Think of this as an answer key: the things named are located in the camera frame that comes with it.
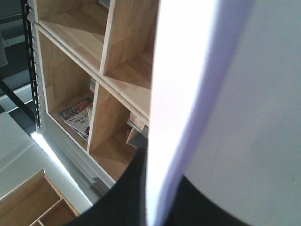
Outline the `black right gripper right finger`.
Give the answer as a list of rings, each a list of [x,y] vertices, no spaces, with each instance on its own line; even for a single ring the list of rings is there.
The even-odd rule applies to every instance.
[[[214,204],[200,193],[186,177],[182,177],[173,206],[164,225],[246,226],[247,223]]]

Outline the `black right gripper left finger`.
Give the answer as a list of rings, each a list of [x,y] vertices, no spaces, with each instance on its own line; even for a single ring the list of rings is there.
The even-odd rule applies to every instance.
[[[147,149],[137,148],[115,185],[67,226],[145,226]]]

